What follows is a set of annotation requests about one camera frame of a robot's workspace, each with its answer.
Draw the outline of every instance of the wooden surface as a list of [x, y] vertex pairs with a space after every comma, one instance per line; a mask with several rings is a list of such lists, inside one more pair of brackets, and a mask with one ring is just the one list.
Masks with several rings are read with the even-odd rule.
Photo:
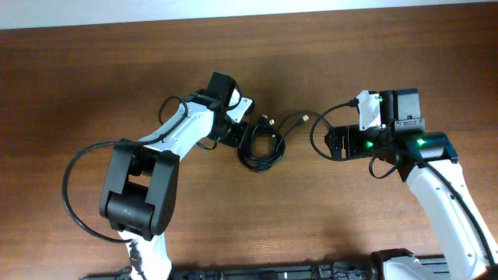
[[[163, 99], [206, 87], [213, 71], [254, 98], [251, 122], [323, 111], [362, 89], [417, 87], [427, 131], [447, 132], [498, 237], [497, 14], [497, 4], [446, 5], [0, 31], [1, 278], [74, 279], [126, 265], [124, 246], [89, 236], [65, 212], [66, 164], [94, 142], [154, 131]], [[329, 120], [354, 124], [358, 116], [341, 109]], [[368, 159], [322, 159], [309, 126], [288, 137], [282, 162], [262, 174], [244, 169], [234, 149], [192, 149], [167, 229], [175, 264], [440, 252], [397, 174], [376, 180]], [[117, 236], [98, 214], [109, 159], [110, 149], [83, 158], [69, 193], [89, 225]]]

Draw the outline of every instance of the wooden table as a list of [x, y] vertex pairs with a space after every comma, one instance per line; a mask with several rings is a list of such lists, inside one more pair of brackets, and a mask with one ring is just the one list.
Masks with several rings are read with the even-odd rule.
[[[427, 131], [449, 135], [498, 237], [497, 14], [497, 4], [444, 5], [0, 31], [1, 278], [70, 279], [125, 266], [123, 245], [68, 217], [64, 169], [90, 144], [154, 131], [163, 99], [205, 88], [213, 71], [254, 98], [252, 123], [260, 114], [279, 122], [292, 110], [322, 112], [362, 89], [417, 87]], [[358, 115], [341, 109], [329, 120], [355, 124]], [[440, 252], [397, 174], [376, 180], [368, 159], [322, 159], [309, 127], [288, 137], [267, 173], [244, 169], [235, 149], [193, 148], [167, 228], [171, 260], [207, 267], [396, 247]], [[317, 133], [321, 142], [325, 130]], [[117, 236], [98, 214], [109, 159], [110, 149], [84, 157], [69, 193], [82, 219]]]

